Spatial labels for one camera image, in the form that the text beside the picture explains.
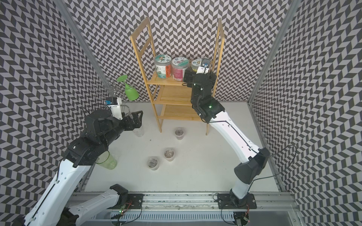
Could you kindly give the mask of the flower seed jar pink label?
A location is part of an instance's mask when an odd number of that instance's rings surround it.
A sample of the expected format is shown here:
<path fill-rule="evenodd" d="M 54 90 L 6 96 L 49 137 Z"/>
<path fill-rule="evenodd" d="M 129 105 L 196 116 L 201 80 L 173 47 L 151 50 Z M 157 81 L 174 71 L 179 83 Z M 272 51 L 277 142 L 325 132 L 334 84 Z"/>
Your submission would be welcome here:
<path fill-rule="evenodd" d="M 185 57 L 176 57 L 172 60 L 173 79 L 182 82 L 185 71 L 189 68 L 189 60 Z"/>

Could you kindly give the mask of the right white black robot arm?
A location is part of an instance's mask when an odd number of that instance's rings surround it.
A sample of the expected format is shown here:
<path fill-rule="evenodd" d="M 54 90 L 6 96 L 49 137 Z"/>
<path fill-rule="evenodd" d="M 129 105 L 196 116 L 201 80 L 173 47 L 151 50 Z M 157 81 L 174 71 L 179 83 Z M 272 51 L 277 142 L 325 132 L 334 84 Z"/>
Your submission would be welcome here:
<path fill-rule="evenodd" d="M 235 125 L 222 104 L 212 96 L 216 82 L 213 72 L 195 73 L 186 70 L 184 85 L 192 88 L 190 102 L 201 120 L 215 128 L 237 154 L 240 164 L 234 168 L 238 180 L 230 190 L 230 200 L 235 207 L 246 205 L 254 179 L 265 168 L 270 152 L 259 148 Z"/>

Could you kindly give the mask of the yellow label seed jar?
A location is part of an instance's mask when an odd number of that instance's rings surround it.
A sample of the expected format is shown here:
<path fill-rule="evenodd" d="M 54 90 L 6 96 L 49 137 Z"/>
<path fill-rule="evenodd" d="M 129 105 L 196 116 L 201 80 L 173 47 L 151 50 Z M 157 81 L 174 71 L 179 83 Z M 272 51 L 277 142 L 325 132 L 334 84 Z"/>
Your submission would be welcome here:
<path fill-rule="evenodd" d="M 198 71 L 198 68 L 200 67 L 201 61 L 202 61 L 202 59 L 199 58 L 199 59 L 194 59 L 194 60 L 191 62 L 190 66 L 191 66 L 191 70 L 192 70 L 193 72 L 197 72 L 197 71 Z"/>

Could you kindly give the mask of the carrot seed jar red label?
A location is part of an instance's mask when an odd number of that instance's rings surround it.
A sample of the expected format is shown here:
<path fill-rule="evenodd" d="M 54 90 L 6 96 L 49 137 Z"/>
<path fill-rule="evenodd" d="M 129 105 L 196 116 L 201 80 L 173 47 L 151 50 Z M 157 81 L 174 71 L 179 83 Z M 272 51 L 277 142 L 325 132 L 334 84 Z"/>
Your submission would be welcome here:
<path fill-rule="evenodd" d="M 155 71 L 158 78 L 167 79 L 172 75 L 172 58 L 169 55 L 157 55 L 155 57 Z"/>

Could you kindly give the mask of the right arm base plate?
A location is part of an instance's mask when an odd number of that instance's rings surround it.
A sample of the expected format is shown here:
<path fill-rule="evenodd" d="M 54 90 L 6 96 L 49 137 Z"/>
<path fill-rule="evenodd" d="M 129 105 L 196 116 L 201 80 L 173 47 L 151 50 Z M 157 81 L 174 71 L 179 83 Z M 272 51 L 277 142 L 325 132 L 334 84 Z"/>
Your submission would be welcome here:
<path fill-rule="evenodd" d="M 213 197 L 218 204 L 219 209 L 239 209 L 254 210 L 257 209 L 256 200 L 253 194 L 248 193 L 243 199 L 239 199 L 233 194 L 217 193 Z"/>

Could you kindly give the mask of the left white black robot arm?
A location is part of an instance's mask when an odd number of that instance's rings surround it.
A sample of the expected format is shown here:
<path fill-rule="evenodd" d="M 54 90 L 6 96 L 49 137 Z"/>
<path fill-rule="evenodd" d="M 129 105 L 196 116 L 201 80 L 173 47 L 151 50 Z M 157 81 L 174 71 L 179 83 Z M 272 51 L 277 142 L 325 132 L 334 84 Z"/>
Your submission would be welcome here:
<path fill-rule="evenodd" d="M 128 190 L 115 184 L 104 193 L 78 206 L 67 207 L 77 185 L 110 144 L 122 132 L 142 126 L 143 112 L 116 116 L 100 109 L 86 116 L 86 128 L 69 144 L 58 171 L 33 209 L 13 221 L 14 226 L 80 226 L 98 213 L 128 200 Z"/>

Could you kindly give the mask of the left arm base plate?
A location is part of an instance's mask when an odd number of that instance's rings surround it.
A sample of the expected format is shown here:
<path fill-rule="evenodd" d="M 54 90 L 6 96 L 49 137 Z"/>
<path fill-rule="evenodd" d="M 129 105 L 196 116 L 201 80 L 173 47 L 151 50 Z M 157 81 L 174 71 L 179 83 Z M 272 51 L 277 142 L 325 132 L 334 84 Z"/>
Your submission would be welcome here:
<path fill-rule="evenodd" d="M 118 199 L 118 202 L 112 209 L 121 209 L 125 206 L 126 209 L 141 209 L 141 205 L 143 203 L 144 194 L 141 193 L 134 193 L 134 194 L 127 194 L 121 195 Z"/>

